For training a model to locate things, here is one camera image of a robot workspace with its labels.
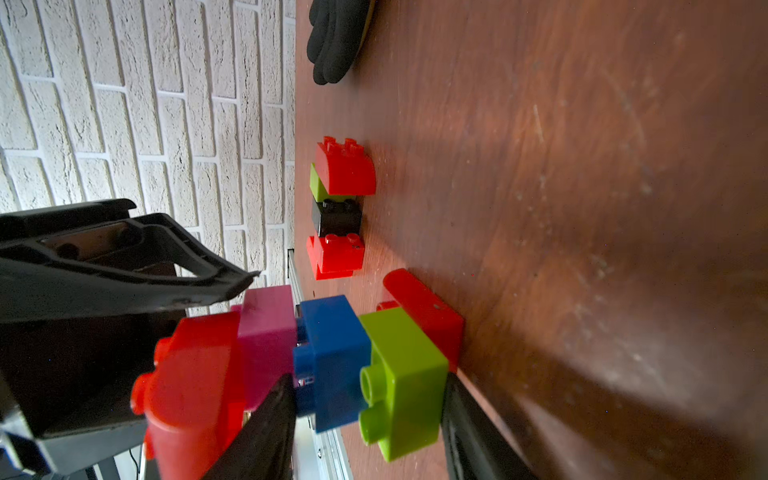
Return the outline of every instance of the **brown wooden surface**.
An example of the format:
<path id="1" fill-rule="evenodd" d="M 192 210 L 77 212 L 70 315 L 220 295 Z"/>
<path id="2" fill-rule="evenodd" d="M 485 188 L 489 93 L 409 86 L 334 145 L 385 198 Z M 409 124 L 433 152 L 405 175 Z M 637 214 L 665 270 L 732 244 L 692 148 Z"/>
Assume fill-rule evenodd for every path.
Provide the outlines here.
<path id="1" fill-rule="evenodd" d="M 541 478 L 768 475 L 766 4 L 380 0 L 318 87 L 297 3 L 305 296 L 368 312 L 411 269 Z M 365 268 L 317 283 L 323 135 L 366 146 L 378 191 Z M 357 478 L 445 476 L 442 445 L 387 465 L 344 438 Z"/>

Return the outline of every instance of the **brick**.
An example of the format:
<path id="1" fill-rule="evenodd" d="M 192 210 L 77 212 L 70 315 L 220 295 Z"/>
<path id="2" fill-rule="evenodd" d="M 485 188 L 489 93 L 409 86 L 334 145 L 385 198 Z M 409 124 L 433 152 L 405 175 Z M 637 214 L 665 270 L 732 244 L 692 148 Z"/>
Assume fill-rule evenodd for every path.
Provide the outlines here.
<path id="1" fill-rule="evenodd" d="M 314 237 L 313 262 L 317 263 L 321 273 L 341 273 L 362 269 L 366 255 L 366 246 L 360 235 L 350 233 L 345 237 L 326 235 Z"/>
<path id="2" fill-rule="evenodd" d="M 296 0 L 285 0 L 283 8 L 285 9 L 286 17 L 296 18 Z"/>
<path id="3" fill-rule="evenodd" d="M 145 2 L 154 81 L 163 91 L 183 91 L 174 0 Z"/>
<path id="4" fill-rule="evenodd" d="M 264 108 L 264 161 L 266 223 L 283 222 L 283 111 Z"/>
<path id="5" fill-rule="evenodd" d="M 37 142 L 2 31 L 0 43 L 0 147 L 33 150 Z"/>
<path id="6" fill-rule="evenodd" d="M 257 409 L 279 378 L 293 373 L 297 328 L 289 285 L 248 290 L 237 330 L 245 410 Z"/>
<path id="7" fill-rule="evenodd" d="M 335 202 L 343 202 L 344 200 L 357 200 L 356 195 L 328 195 L 328 190 L 323 182 L 320 180 L 320 176 L 317 174 L 315 164 L 310 164 L 310 191 L 316 202 L 322 203 L 325 200 L 333 200 Z"/>
<path id="8" fill-rule="evenodd" d="M 19 71 L 35 77 L 53 76 L 35 0 L 4 0 L 0 17 L 3 29 L 12 39 Z"/>
<path id="9" fill-rule="evenodd" d="M 449 371 L 456 373 L 462 351 L 464 319 L 404 268 L 387 273 L 382 283 L 384 300 L 394 300 L 396 306 L 402 306 L 448 359 Z"/>
<path id="10" fill-rule="evenodd" d="M 136 203 L 136 214 L 144 215 L 144 195 L 136 162 L 131 124 L 125 106 L 125 97 L 119 91 L 96 91 L 104 144 L 109 152 L 114 194 L 116 198 L 130 198 Z"/>
<path id="11" fill-rule="evenodd" d="M 346 270 L 340 272 L 328 272 L 323 273 L 320 271 L 320 264 L 317 258 L 316 241 L 320 241 L 317 237 L 312 236 L 306 239 L 306 254 L 310 258 L 310 269 L 312 270 L 315 280 L 331 280 L 334 278 L 347 278 L 355 274 L 354 270 Z"/>
<path id="12" fill-rule="evenodd" d="M 78 168 L 58 103 L 56 87 L 48 82 L 25 82 L 32 121 L 37 126 L 40 148 L 45 152 L 45 171 L 56 181 L 51 185 L 56 205 L 83 201 Z"/>
<path id="13" fill-rule="evenodd" d="M 203 316 L 203 315 L 209 315 L 208 307 L 207 306 L 193 306 L 192 308 L 187 309 L 187 316 L 188 317 L 195 317 L 195 316 Z"/>
<path id="14" fill-rule="evenodd" d="M 182 319 L 157 343 L 155 372 L 134 384 L 132 410 L 146 416 L 146 442 L 167 480 L 203 478 L 240 431 L 238 321 L 236 313 Z"/>
<path id="15" fill-rule="evenodd" d="M 306 345 L 293 349 L 293 374 L 314 383 L 296 389 L 296 416 L 314 414 L 318 433 L 356 422 L 367 407 L 359 386 L 371 364 L 366 331 L 344 295 L 302 302 L 301 314 Z"/>
<path id="16" fill-rule="evenodd" d="M 210 311 L 210 314 L 213 315 L 215 313 L 226 313 L 230 311 L 230 303 L 229 302 L 219 302 L 214 303 L 213 305 L 208 307 L 208 311 Z"/>
<path id="17" fill-rule="evenodd" d="M 230 263 L 245 270 L 245 232 L 242 230 L 225 231 L 224 252 Z"/>
<path id="18" fill-rule="evenodd" d="M 313 203 L 312 223 L 318 237 L 325 235 L 344 237 L 348 233 L 359 234 L 362 210 L 354 200 L 335 202 L 326 198 L 322 203 Z"/>
<path id="19" fill-rule="evenodd" d="M 248 270 L 264 270 L 264 204 L 261 165 L 243 165 L 243 206 L 247 235 Z"/>
<path id="20" fill-rule="evenodd" d="M 122 85 L 123 72 L 118 61 L 112 18 L 107 0 L 78 0 L 91 80 L 100 84 Z"/>
<path id="21" fill-rule="evenodd" d="M 294 247 L 296 242 L 293 232 L 293 185 L 296 168 L 293 165 L 286 165 L 286 250 Z"/>
<path id="22" fill-rule="evenodd" d="M 216 152 L 210 110 L 204 7 L 196 0 L 177 0 L 176 8 L 179 15 L 181 76 L 187 92 L 192 154 L 212 157 Z"/>
<path id="23" fill-rule="evenodd" d="M 142 155 L 160 155 L 163 147 L 144 30 L 144 7 L 141 0 L 111 0 L 111 4 L 136 148 Z"/>
<path id="24" fill-rule="evenodd" d="M 243 158 L 261 158 L 261 93 L 259 36 L 256 12 L 235 8 L 235 42 L 240 53 L 237 86 L 240 92 L 240 141 Z"/>
<path id="25" fill-rule="evenodd" d="M 15 212 L 16 210 L 18 208 L 13 187 L 11 187 L 10 172 L 6 173 L 2 162 L 0 162 L 0 214 Z"/>
<path id="26" fill-rule="evenodd" d="M 109 165 L 107 165 L 106 160 L 103 158 L 79 158 L 78 166 L 83 179 L 85 200 L 104 200 L 113 197 Z"/>
<path id="27" fill-rule="evenodd" d="M 296 160 L 296 26 L 285 25 L 285 150 L 286 161 Z"/>
<path id="28" fill-rule="evenodd" d="M 230 0 L 207 0 L 206 6 L 213 93 L 219 97 L 235 98 L 235 62 Z"/>
<path id="29" fill-rule="evenodd" d="M 266 231 L 266 271 L 269 272 L 268 286 L 285 285 L 285 259 L 283 229 L 268 229 Z"/>
<path id="30" fill-rule="evenodd" d="M 219 182 L 216 164 L 195 164 L 195 186 L 200 206 L 200 226 L 203 227 L 203 245 L 216 255 L 224 255 L 221 240 L 221 212 L 219 211 Z"/>
<path id="31" fill-rule="evenodd" d="M 359 415 L 366 445 L 391 462 L 436 442 L 448 360 L 401 308 L 360 316 L 371 339 L 371 365 L 360 370 L 370 408 Z"/>
<path id="32" fill-rule="evenodd" d="M 280 0 L 262 0 L 261 78 L 264 101 L 283 103 L 283 13 Z"/>
<path id="33" fill-rule="evenodd" d="M 266 274 L 257 276 L 253 279 L 249 288 L 264 288 L 266 286 Z"/>
<path id="34" fill-rule="evenodd" d="M 184 102 L 179 98 L 162 98 L 161 110 L 168 149 L 168 180 L 174 200 L 174 218 L 182 227 L 195 227 L 197 208 L 194 203 L 192 157 Z"/>
<path id="35" fill-rule="evenodd" d="M 376 169 L 365 149 L 352 138 L 343 144 L 324 137 L 315 149 L 317 177 L 331 195 L 373 195 Z"/>
<path id="36" fill-rule="evenodd" d="M 161 212 L 171 215 L 170 191 L 165 163 L 160 161 L 141 162 L 141 176 L 144 178 L 144 196 L 147 213 Z"/>
<path id="37" fill-rule="evenodd" d="M 50 207 L 53 203 L 40 159 L 8 157 L 6 160 L 22 210 Z"/>
<path id="38" fill-rule="evenodd" d="M 93 92 L 72 2 L 42 0 L 40 9 L 73 146 L 76 151 L 102 152 Z"/>
<path id="39" fill-rule="evenodd" d="M 224 225 L 243 222 L 240 201 L 240 155 L 237 152 L 237 114 L 234 104 L 215 102 L 216 150 L 221 167 L 221 210 Z"/>

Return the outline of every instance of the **green toy brick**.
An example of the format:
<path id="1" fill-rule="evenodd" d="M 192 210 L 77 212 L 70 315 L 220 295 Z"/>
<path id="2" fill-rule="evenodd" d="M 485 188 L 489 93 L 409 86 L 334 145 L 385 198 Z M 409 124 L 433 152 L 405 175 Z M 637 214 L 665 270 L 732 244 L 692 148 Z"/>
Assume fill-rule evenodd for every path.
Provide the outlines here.
<path id="1" fill-rule="evenodd" d="M 350 198 L 355 200 L 354 195 L 328 195 L 328 191 L 326 190 L 325 185 L 323 185 L 320 177 L 317 176 L 315 164 L 310 165 L 310 190 L 312 191 L 312 196 L 315 197 L 315 201 L 320 203 L 322 203 L 326 198 L 329 198 L 335 202 L 343 202 L 344 200 Z"/>
<path id="2" fill-rule="evenodd" d="M 448 359 L 402 308 L 360 316 L 371 339 L 371 365 L 360 370 L 369 405 L 359 416 L 362 440 L 387 462 L 437 441 Z"/>

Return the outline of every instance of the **pink toy brick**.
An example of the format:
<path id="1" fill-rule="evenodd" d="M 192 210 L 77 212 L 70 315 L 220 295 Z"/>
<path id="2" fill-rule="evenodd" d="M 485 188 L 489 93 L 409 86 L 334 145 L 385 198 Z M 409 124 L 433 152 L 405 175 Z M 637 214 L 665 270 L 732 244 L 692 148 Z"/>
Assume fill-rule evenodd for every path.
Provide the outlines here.
<path id="1" fill-rule="evenodd" d="M 290 285 L 246 290 L 237 341 L 243 358 L 247 411 L 261 405 L 283 374 L 293 373 L 294 309 Z"/>

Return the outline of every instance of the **stack of toy bricks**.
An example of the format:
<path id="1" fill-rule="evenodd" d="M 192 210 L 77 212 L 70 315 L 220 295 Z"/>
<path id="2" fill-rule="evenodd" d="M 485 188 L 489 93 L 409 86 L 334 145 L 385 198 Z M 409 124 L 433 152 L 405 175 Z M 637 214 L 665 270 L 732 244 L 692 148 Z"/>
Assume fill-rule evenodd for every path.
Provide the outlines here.
<path id="1" fill-rule="evenodd" d="M 366 246 L 360 238 L 362 210 L 357 197 L 376 192 L 373 162 L 351 138 L 344 144 L 324 137 L 310 167 L 317 235 L 306 241 L 315 280 L 352 276 L 362 268 Z"/>
<path id="2" fill-rule="evenodd" d="M 334 296 L 302 302 L 297 319 L 290 286 L 274 286 L 246 291 L 233 312 L 182 320 L 131 397 L 147 416 L 147 456 L 162 478 L 202 477 L 243 411 L 286 373 L 296 416 L 315 415 L 317 432 L 359 421 L 387 462 L 437 441 L 464 319 L 404 269 L 383 283 L 376 311 L 360 317 Z"/>

